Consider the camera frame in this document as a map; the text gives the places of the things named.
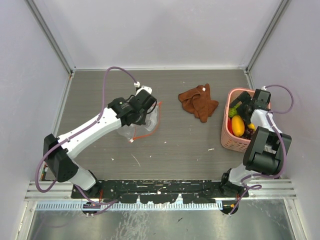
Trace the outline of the green bumpy fruit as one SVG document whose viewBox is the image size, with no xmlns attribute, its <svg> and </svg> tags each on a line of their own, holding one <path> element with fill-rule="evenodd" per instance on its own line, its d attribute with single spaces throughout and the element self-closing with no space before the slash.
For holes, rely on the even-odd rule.
<svg viewBox="0 0 320 240">
<path fill-rule="evenodd" d="M 235 107 L 230 107 L 228 110 L 228 117 L 233 118 L 234 116 L 238 115 L 237 109 L 239 108 L 239 105 L 236 105 Z"/>
</svg>

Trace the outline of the yellow lemon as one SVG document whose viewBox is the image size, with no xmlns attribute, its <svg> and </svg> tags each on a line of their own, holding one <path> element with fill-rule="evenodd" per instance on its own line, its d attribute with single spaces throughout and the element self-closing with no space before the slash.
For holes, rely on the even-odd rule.
<svg viewBox="0 0 320 240">
<path fill-rule="evenodd" d="M 256 127 L 253 123 L 248 124 L 247 127 L 251 130 L 254 130 L 254 131 L 256 130 Z"/>
</svg>

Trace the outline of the orange mango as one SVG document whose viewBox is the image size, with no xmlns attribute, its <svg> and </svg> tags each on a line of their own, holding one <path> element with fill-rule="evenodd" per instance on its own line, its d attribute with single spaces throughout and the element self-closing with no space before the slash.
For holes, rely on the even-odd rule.
<svg viewBox="0 0 320 240">
<path fill-rule="evenodd" d="M 235 115 L 231 119 L 231 129 L 233 135 L 236 137 L 241 137 L 245 132 L 245 123 L 239 115 Z"/>
</svg>

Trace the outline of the clear orange zip bag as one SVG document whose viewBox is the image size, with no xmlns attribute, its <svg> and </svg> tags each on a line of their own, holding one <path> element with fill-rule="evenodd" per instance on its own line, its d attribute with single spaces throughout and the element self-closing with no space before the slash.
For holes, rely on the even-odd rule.
<svg viewBox="0 0 320 240">
<path fill-rule="evenodd" d="M 163 102 L 160 101 L 159 103 L 153 105 L 155 108 L 150 114 L 146 115 L 145 124 L 131 124 L 130 126 L 125 125 L 119 128 L 116 132 L 125 137 L 130 143 L 142 138 L 150 137 L 157 131 L 159 127 L 162 103 Z"/>
</svg>

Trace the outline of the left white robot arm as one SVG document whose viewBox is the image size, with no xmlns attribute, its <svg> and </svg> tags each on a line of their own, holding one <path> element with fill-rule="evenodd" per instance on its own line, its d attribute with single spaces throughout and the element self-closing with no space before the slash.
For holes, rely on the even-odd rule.
<svg viewBox="0 0 320 240">
<path fill-rule="evenodd" d="M 155 109 L 156 104 L 152 89 L 142 86 L 128 99 L 114 99 L 98 116 L 76 129 L 58 137 L 47 135 L 44 138 L 43 156 L 55 180 L 59 183 L 71 182 L 80 187 L 88 198 L 97 197 L 101 183 L 91 171 L 76 163 L 76 157 L 110 132 L 124 126 L 145 125 L 147 115 Z"/>
</svg>

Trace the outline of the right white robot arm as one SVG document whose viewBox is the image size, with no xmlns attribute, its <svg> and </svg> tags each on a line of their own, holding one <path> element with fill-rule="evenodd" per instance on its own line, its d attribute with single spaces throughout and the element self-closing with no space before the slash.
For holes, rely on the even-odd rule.
<svg viewBox="0 0 320 240">
<path fill-rule="evenodd" d="M 264 87 L 233 89 L 227 98 L 221 144 L 243 152 L 242 163 L 223 173 L 219 191 L 225 197 L 242 195 L 256 178 L 276 179 L 282 175 L 292 137 L 283 133 L 273 119 L 271 93 Z"/>
</svg>

